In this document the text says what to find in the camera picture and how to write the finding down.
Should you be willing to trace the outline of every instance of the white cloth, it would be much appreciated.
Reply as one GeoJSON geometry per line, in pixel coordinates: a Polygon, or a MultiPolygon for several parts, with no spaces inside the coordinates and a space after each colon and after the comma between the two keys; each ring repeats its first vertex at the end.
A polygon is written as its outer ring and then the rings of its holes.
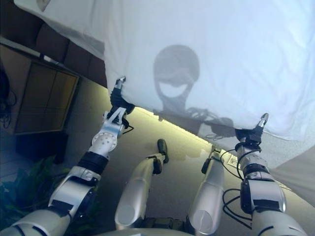
{"type": "Polygon", "coordinates": [[[104,22],[111,0],[50,0],[44,11],[36,0],[14,0],[21,9],[43,19],[51,28],[104,59],[104,22]]]}
{"type": "Polygon", "coordinates": [[[163,114],[303,140],[315,107],[313,0],[115,0],[109,89],[163,114]]]}

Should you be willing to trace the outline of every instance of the black cable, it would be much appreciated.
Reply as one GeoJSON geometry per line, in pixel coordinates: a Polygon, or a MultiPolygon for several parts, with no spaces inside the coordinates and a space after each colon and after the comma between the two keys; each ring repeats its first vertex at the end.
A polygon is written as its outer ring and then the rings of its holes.
{"type": "Polygon", "coordinates": [[[131,125],[129,125],[130,130],[127,130],[126,132],[124,132],[123,134],[129,133],[130,131],[134,130],[134,127],[132,127],[131,125]]]}
{"type": "Polygon", "coordinates": [[[8,98],[0,100],[0,122],[3,123],[3,127],[5,129],[7,129],[11,124],[11,107],[13,107],[17,102],[16,94],[11,90],[10,92],[13,94],[14,97],[14,102],[12,104],[8,103],[8,98]]]}
{"type": "Polygon", "coordinates": [[[232,172],[224,165],[224,163],[222,162],[222,157],[223,157],[223,155],[226,154],[226,153],[228,153],[228,152],[230,152],[230,151],[234,151],[234,150],[235,150],[235,149],[231,149],[231,150],[225,151],[225,152],[221,155],[221,157],[220,157],[220,162],[222,163],[223,167],[224,167],[231,175],[233,175],[233,176],[239,178],[236,174],[232,173],[232,172]]]}
{"type": "Polygon", "coordinates": [[[233,212],[233,211],[228,207],[229,204],[231,204],[233,201],[235,201],[235,200],[237,200],[237,199],[240,198],[240,196],[237,196],[237,197],[235,197],[235,198],[229,200],[229,201],[226,203],[224,197],[225,197],[226,193],[229,192],[229,191],[240,191],[240,189],[237,189],[237,188],[230,188],[230,189],[227,189],[227,190],[225,190],[225,191],[223,192],[223,195],[222,195],[222,201],[223,201],[223,203],[224,203],[223,208],[222,208],[223,212],[224,212],[225,214],[227,214],[228,216],[230,216],[232,219],[234,219],[234,220],[236,220],[237,222],[239,222],[240,224],[244,225],[245,227],[247,227],[247,228],[249,228],[249,229],[252,229],[252,227],[251,227],[250,225],[248,225],[248,224],[246,224],[245,222],[243,222],[242,220],[236,218],[236,216],[239,217],[239,218],[245,219],[245,220],[250,220],[250,221],[252,221],[252,219],[247,218],[247,217],[244,217],[244,216],[241,216],[241,215],[239,215],[239,214],[236,214],[235,212],[233,212]]]}
{"type": "Polygon", "coordinates": [[[255,149],[255,150],[248,151],[248,152],[244,153],[240,158],[238,158],[238,161],[237,161],[237,164],[236,164],[236,170],[237,170],[238,177],[239,177],[241,180],[244,180],[244,179],[242,178],[242,176],[241,176],[240,169],[239,169],[241,160],[242,160],[246,155],[248,155],[248,154],[250,154],[250,153],[253,153],[253,152],[256,152],[256,151],[261,151],[261,149],[255,149]]]}

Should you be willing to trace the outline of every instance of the cabinet door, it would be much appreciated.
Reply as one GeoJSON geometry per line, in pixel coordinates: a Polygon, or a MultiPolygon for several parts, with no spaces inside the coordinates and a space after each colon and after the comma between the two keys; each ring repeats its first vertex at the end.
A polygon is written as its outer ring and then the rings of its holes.
{"type": "Polygon", "coordinates": [[[65,109],[47,108],[44,116],[43,131],[60,130],[63,127],[65,109]]]}
{"type": "Polygon", "coordinates": [[[47,108],[66,109],[70,103],[76,77],[57,72],[47,108]]]}
{"type": "Polygon", "coordinates": [[[23,107],[47,107],[56,71],[42,65],[31,65],[23,107]]]}
{"type": "Polygon", "coordinates": [[[26,133],[41,131],[44,115],[44,107],[22,107],[15,132],[26,133]]]}

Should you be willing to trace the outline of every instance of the floor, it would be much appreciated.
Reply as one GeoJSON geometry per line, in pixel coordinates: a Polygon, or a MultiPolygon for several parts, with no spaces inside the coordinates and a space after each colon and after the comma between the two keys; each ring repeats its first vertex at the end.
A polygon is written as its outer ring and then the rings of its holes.
{"type": "MultiPolygon", "coordinates": [[[[65,162],[55,166],[55,172],[77,163],[98,132],[103,112],[109,109],[107,90],[87,79],[81,79],[66,123],[69,139],[65,162]]],[[[163,166],[161,175],[153,177],[146,215],[184,220],[203,178],[202,164],[211,149],[206,141],[166,121],[158,121],[157,117],[143,109],[136,109],[127,119],[135,129],[119,139],[98,188],[98,199],[102,202],[98,218],[102,224],[100,232],[115,229],[114,214],[122,190],[136,165],[158,151],[156,142],[159,138],[164,138],[168,143],[170,161],[163,166]]],[[[1,181],[14,179],[14,170],[19,166],[25,169],[32,166],[31,161],[14,154],[14,145],[14,137],[1,131],[1,181]],[[11,165],[11,172],[7,171],[8,165],[11,165]]],[[[239,180],[226,172],[224,188],[239,187],[239,180]]],[[[288,201],[287,213],[309,235],[315,235],[315,208],[294,193],[288,190],[284,192],[288,201]]],[[[239,203],[235,203],[232,208],[240,213],[239,203]]],[[[216,235],[243,236],[250,233],[250,230],[222,214],[216,235]]]]}

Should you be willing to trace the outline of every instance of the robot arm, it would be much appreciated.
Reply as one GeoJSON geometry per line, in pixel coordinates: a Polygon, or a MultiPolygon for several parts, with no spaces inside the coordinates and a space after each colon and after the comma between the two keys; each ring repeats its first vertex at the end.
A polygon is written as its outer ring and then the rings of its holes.
{"type": "Polygon", "coordinates": [[[125,116],[134,108],[121,97],[124,80],[120,78],[116,83],[111,94],[113,108],[104,113],[102,128],[93,137],[91,147],[54,191],[48,208],[32,212],[0,235],[62,236],[74,218],[84,216],[95,198],[94,188],[109,161],[108,154],[128,127],[125,116]]]}
{"type": "Polygon", "coordinates": [[[241,208],[252,215],[253,235],[306,236],[301,226],[285,214],[286,200],[280,186],[270,175],[267,162],[259,156],[261,135],[268,114],[253,130],[236,130],[240,143],[235,149],[244,174],[241,184],[241,208]]]}

